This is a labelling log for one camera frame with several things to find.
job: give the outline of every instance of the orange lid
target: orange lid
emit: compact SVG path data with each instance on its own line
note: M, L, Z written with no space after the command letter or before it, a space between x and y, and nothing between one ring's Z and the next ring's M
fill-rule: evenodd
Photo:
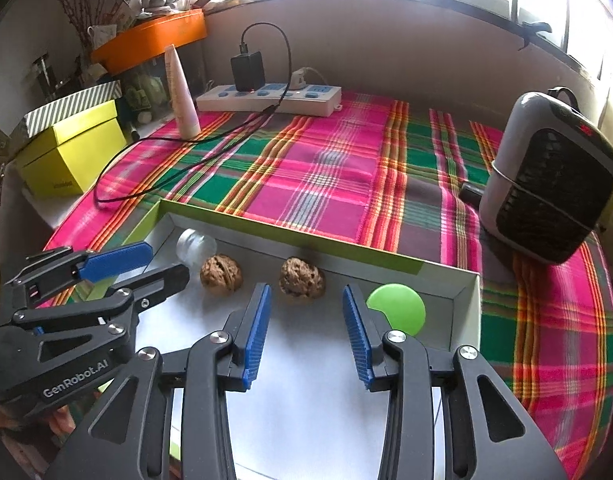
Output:
M91 61L101 63L110 75L117 75L164 53L170 44L186 45L206 38L202 9L163 16L129 28L91 52Z

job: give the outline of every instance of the blue gripper pad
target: blue gripper pad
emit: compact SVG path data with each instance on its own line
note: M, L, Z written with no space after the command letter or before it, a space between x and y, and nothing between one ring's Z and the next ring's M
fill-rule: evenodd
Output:
M105 253L92 254L80 267L80 278L96 283L129 270L146 267L152 259L153 248L146 242L137 242Z
M258 309L255 312L253 325L249 332L249 338L246 340L244 348L244 373L242 375L242 383L248 390L251 388L251 383L256 380L258 370L260 369L260 361L262 360L262 350L264 350L264 341L266 340L267 330L269 329L270 320L270 286L265 285Z
M344 288L342 294L342 312L349 332L350 347L353 351L357 375L368 389L375 378L371 366L371 345L368 343L368 337L366 337L357 305L348 286Z

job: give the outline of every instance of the yellow box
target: yellow box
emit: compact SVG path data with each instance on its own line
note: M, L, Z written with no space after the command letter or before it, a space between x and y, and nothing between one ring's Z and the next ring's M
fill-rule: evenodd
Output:
M87 191L107 162L125 145L120 125L113 118L75 134L25 166L20 164L19 156L16 160L22 178L34 195L69 196Z
M16 156L18 168L23 168L60 144L90 130L98 124L117 117L115 101L106 101L83 112L68 117L34 136Z

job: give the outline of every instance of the green disc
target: green disc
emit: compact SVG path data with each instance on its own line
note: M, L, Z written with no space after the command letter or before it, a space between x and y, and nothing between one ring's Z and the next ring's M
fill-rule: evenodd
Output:
M419 294L401 283L388 283L374 290L366 305L384 312L394 330L415 336L424 326L426 309Z

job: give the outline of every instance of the white plug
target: white plug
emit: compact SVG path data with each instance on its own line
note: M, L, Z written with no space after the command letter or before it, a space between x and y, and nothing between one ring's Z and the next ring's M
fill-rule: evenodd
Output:
M301 90L306 87L306 81L304 79L304 70L299 69L293 72L291 75L291 83L288 85L289 90Z

